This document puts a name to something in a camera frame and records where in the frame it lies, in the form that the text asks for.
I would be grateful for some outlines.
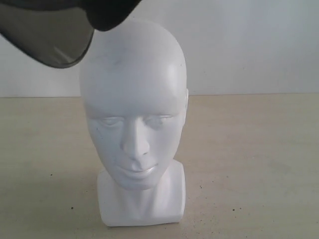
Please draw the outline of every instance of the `beige tabletop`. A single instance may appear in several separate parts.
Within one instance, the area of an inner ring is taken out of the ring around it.
[[[79,98],[0,99],[0,239],[319,239],[319,94],[191,97],[179,224],[108,228]]]

